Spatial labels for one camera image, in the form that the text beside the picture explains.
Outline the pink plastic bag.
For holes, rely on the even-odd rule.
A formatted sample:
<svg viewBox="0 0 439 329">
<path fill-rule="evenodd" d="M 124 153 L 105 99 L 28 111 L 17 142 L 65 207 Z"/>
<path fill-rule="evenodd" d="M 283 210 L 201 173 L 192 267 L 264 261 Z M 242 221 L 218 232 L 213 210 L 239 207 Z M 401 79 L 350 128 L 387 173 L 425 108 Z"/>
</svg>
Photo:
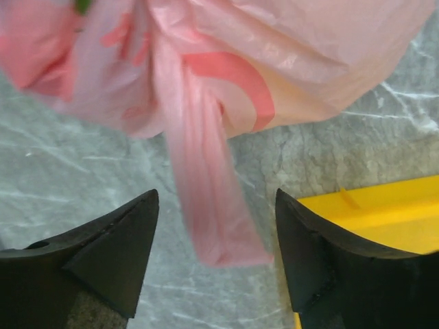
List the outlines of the pink plastic bag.
<svg viewBox="0 0 439 329">
<path fill-rule="evenodd" d="M 57 112 L 164 133 L 212 267 L 269 263 L 230 137 L 337 116 L 392 74 L 435 1 L 2 1 L 1 70 Z"/>
</svg>

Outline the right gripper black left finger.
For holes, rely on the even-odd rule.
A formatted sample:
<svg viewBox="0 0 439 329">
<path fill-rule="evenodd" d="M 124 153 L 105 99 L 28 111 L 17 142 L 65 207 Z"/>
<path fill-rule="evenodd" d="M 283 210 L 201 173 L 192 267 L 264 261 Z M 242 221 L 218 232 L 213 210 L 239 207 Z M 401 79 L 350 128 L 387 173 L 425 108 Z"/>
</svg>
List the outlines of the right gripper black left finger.
<svg viewBox="0 0 439 329">
<path fill-rule="evenodd" d="M 150 190 L 24 249 L 1 251 L 2 328 L 126 328 L 158 221 Z"/>
</svg>

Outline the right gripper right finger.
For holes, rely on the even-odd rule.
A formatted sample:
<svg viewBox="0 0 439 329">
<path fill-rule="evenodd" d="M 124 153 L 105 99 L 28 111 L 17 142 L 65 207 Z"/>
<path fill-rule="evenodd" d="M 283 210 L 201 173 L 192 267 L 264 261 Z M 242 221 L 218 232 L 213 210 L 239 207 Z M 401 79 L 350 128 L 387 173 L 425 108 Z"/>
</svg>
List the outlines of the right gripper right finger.
<svg viewBox="0 0 439 329">
<path fill-rule="evenodd" d="M 277 191 L 276 230 L 301 328 L 437 328 L 438 253 L 365 239 Z"/>
</svg>

